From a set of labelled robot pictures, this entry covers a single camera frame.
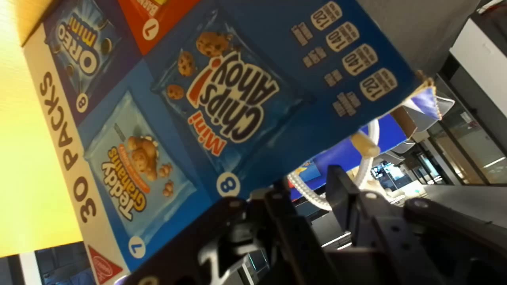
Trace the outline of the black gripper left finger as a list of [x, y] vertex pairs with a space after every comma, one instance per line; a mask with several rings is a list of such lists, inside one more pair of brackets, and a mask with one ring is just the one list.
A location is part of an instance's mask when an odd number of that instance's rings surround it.
[[125, 279], [125, 285], [223, 285], [248, 254], [266, 257], [259, 285], [338, 285], [308, 222], [277, 191], [224, 198]]

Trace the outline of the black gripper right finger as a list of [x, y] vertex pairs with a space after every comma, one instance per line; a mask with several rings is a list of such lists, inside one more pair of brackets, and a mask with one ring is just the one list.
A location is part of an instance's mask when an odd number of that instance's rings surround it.
[[394, 206], [338, 165], [326, 200], [351, 246], [331, 255], [343, 285], [507, 285], [505, 230], [429, 198]]

